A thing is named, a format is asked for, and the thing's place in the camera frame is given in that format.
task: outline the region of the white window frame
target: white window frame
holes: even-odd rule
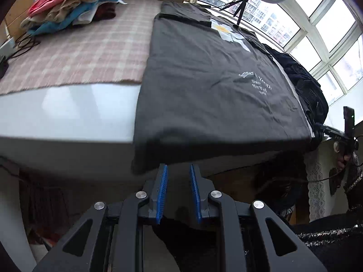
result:
[[[276,46],[282,52],[290,53],[304,37],[307,37],[310,43],[315,48],[318,53],[321,61],[309,72],[315,79],[320,79],[323,75],[325,75],[328,70],[332,73],[333,77],[338,82],[340,88],[342,89],[344,95],[348,93],[343,81],[334,70],[333,66],[346,54],[346,52],[354,45],[354,43],[358,40],[360,35],[362,34],[361,29],[357,22],[353,24],[348,33],[342,38],[342,40],[333,48],[332,51],[328,51],[323,38],[321,37],[316,25],[322,19],[322,17],[328,12],[331,6],[334,4],[336,0],[322,0],[317,9],[311,14],[310,17],[306,15],[304,10],[300,7],[300,5],[295,0],[285,0],[282,3],[279,3],[279,6],[293,19],[293,21],[300,27],[300,30],[290,38],[285,47],[281,47],[278,43],[276,43],[273,39],[267,36],[260,29],[254,27],[252,24],[241,21],[241,24],[246,26],[249,29],[252,29],[258,32],[259,35],[263,36],[269,42],[271,42],[274,46]],[[186,0],[186,2],[191,3],[202,3],[198,0]],[[226,11],[218,11],[224,17],[236,21],[232,15],[227,13]]]

